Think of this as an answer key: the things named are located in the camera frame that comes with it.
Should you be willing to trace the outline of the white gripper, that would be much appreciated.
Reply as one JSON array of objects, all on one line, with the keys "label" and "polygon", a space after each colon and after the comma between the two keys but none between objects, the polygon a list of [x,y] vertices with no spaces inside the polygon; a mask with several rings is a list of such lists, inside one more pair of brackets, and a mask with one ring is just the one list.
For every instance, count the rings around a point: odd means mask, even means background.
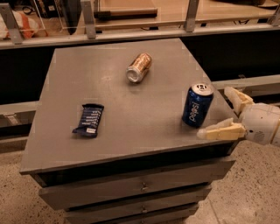
[{"label": "white gripper", "polygon": [[245,136],[257,144],[280,145],[280,108],[254,103],[253,99],[233,87],[225,87],[224,95],[240,115],[240,122],[228,118],[214,125],[199,129],[197,137],[207,140],[237,140]]}]

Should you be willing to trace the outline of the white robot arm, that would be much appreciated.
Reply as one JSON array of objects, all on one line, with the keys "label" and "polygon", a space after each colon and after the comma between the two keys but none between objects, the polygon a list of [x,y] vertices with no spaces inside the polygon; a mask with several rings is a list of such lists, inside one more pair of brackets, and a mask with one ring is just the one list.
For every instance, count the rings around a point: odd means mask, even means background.
[{"label": "white robot arm", "polygon": [[233,87],[225,87],[225,96],[233,104],[238,122],[228,118],[199,129],[197,137],[208,140],[237,140],[280,146],[280,108],[266,103],[254,103],[248,95]]}]

